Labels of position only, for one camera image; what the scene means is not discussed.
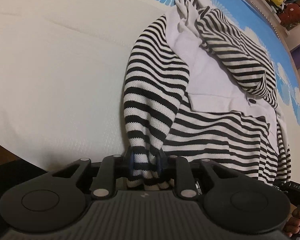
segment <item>human hand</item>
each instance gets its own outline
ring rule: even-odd
[[[283,233],[287,237],[297,234],[300,231],[300,208],[296,208],[292,212],[292,217],[288,220],[283,228]]]

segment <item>metal screw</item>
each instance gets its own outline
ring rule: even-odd
[[[192,189],[185,189],[185,190],[181,191],[181,196],[186,197],[186,198],[192,198],[196,195],[197,195],[197,193]]]
[[[109,191],[105,188],[98,188],[93,191],[93,194],[97,197],[105,197],[109,195]]]

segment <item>button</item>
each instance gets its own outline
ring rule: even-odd
[[[59,202],[59,196],[50,190],[35,190],[22,198],[22,204],[31,211],[47,211]]]
[[[256,104],[256,103],[257,103],[257,101],[254,100],[254,99],[252,99],[252,98],[249,98],[248,100],[249,100],[249,102],[252,103],[252,104]]]
[[[260,212],[268,205],[267,198],[258,192],[243,191],[232,195],[232,205],[245,212]]]

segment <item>logo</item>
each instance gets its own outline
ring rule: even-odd
[[[143,197],[143,198],[146,198],[146,197],[149,197],[150,195],[148,193],[143,193],[140,196]]]

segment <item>bed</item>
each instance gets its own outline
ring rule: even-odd
[[[246,0],[211,0],[264,46],[300,183],[300,84],[273,27]],[[45,170],[123,154],[127,60],[174,0],[0,0],[0,145]]]

